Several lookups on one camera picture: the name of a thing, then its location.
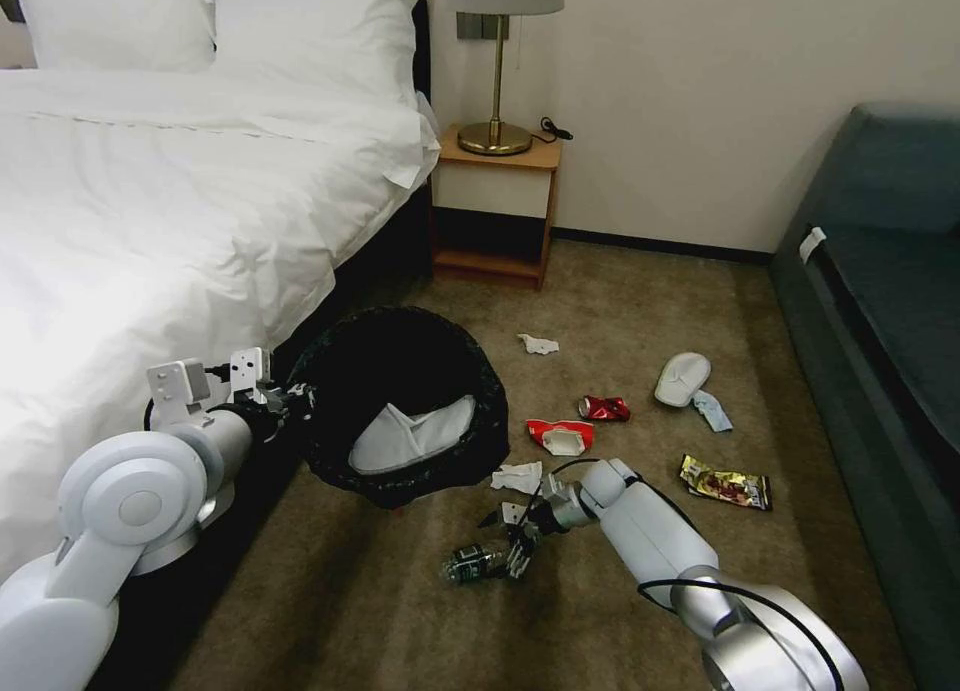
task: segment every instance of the dark green sofa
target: dark green sofa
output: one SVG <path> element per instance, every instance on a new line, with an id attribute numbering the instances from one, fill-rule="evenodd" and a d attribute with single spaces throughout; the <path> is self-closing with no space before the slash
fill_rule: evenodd
<path id="1" fill-rule="evenodd" d="M 855 108 L 771 273 L 917 686 L 960 688 L 960 109 Z"/>

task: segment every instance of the bed frame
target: bed frame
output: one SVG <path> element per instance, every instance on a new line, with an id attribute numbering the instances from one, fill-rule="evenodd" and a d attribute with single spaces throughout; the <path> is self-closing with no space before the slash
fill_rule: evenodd
<path id="1" fill-rule="evenodd" d="M 430 98 L 427 1 L 413 11 L 414 85 Z M 305 346 L 345 313 L 397 303 L 430 274 L 429 186 L 419 189 L 377 235 L 336 270 L 337 287 L 274 354 L 274 377 L 292 370 Z M 120 592 L 117 637 L 88 689 L 165 689 L 214 604 L 283 494 L 301 459 L 282 444 L 251 454 L 236 480 L 229 512 L 204 531 L 190 553 L 159 571 L 129 579 Z"/>

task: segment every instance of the crumpled paper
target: crumpled paper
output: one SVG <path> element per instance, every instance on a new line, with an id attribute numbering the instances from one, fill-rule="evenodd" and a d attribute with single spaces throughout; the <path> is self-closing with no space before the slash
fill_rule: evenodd
<path id="1" fill-rule="evenodd" d="M 534 461 L 529 464 L 511 466 L 503 464 L 499 471 L 493 472 L 490 480 L 491 488 L 508 488 L 522 491 L 532 496 L 537 492 L 540 478 L 543 476 L 543 463 Z"/>
<path id="2" fill-rule="evenodd" d="M 538 353 L 546 356 L 548 353 L 555 353 L 560 350 L 560 344 L 550 339 L 538 339 L 529 334 L 517 334 L 517 338 L 523 341 L 527 347 L 527 353 Z"/>

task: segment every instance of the table lamp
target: table lamp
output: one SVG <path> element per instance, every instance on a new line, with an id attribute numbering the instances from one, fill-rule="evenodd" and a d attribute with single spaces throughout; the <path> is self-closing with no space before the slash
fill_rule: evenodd
<path id="1" fill-rule="evenodd" d="M 493 114 L 489 122 L 460 129 L 460 148 L 484 156 L 509 156 L 530 148 L 530 132 L 500 120 L 500 80 L 503 72 L 503 29 L 505 19 L 514 15 L 548 14 L 563 8 L 563 0 L 448 0 L 455 11 L 490 14 L 497 17 L 497 67 L 493 77 Z"/>

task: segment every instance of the brass lamp base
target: brass lamp base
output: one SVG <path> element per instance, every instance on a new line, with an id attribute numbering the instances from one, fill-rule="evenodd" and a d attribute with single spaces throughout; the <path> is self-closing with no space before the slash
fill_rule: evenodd
<path id="1" fill-rule="evenodd" d="M 519 126 L 488 121 L 464 126 L 457 134 L 457 143 L 464 151 L 481 156 L 511 156 L 529 150 L 533 145 L 533 137 Z"/>

